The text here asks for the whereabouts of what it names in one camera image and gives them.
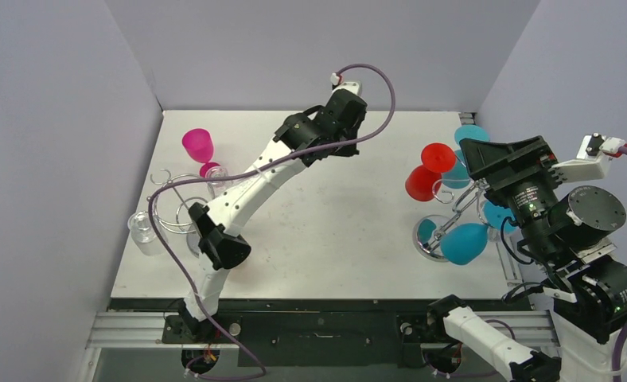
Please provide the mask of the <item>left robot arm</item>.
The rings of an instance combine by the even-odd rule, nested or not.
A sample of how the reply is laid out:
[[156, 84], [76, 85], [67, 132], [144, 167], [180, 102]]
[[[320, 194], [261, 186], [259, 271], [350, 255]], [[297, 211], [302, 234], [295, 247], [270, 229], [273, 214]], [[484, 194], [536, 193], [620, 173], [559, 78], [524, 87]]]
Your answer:
[[213, 331], [220, 293], [229, 271], [250, 254], [241, 232], [252, 215], [282, 185], [315, 161], [330, 155], [358, 154], [352, 142], [367, 112], [357, 90], [341, 86], [326, 105], [317, 105], [286, 117], [275, 136], [253, 162], [256, 175], [233, 185], [206, 205], [194, 203], [188, 212], [200, 235], [201, 273], [196, 290], [179, 314], [182, 331], [192, 341], [208, 340]]

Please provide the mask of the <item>clear glass tumbler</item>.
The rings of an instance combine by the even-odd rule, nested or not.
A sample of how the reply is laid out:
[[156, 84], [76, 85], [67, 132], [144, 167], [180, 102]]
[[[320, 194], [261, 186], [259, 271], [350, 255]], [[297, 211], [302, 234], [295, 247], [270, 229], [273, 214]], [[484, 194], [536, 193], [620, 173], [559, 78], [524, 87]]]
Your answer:
[[209, 195], [212, 199], [220, 196], [233, 186], [234, 181], [225, 180], [229, 176], [228, 170], [223, 166], [213, 166], [205, 173]]

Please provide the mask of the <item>blue plastic wine glass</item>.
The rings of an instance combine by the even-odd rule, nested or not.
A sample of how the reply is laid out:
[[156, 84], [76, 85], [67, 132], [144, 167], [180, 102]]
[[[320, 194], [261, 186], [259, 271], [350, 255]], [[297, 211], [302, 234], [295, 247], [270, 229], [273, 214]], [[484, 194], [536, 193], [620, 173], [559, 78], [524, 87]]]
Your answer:
[[511, 210], [489, 201], [482, 203], [481, 217], [479, 223], [459, 225], [444, 235], [440, 241], [440, 250], [448, 262], [461, 266], [471, 263], [485, 250], [489, 241], [500, 239], [500, 229], [504, 222], [506, 232], [516, 229], [506, 221], [507, 218], [515, 220]]

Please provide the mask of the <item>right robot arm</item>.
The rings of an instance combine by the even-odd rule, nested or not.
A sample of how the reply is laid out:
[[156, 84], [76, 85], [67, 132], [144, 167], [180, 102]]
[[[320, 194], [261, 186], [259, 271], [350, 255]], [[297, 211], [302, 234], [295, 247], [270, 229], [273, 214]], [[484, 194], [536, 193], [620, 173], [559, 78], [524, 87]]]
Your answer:
[[565, 162], [540, 136], [511, 143], [464, 138], [460, 147], [487, 201], [512, 213], [522, 235], [517, 251], [545, 272], [532, 291], [553, 301], [560, 354], [520, 344], [453, 295], [428, 306], [426, 332], [469, 347], [508, 381], [619, 381], [627, 370], [627, 266], [614, 258], [610, 235], [627, 214], [593, 182], [627, 155], [627, 143], [589, 134]]

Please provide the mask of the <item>red plastic wine glass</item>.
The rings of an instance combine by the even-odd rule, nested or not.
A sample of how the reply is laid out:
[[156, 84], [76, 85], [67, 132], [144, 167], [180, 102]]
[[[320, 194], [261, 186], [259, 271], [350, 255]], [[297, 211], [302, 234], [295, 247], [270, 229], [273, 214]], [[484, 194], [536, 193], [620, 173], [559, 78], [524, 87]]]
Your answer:
[[405, 181], [405, 190], [412, 199], [427, 202], [435, 198], [442, 185], [442, 175], [454, 168], [457, 157], [446, 144], [434, 142], [423, 148], [420, 159], [421, 164]]

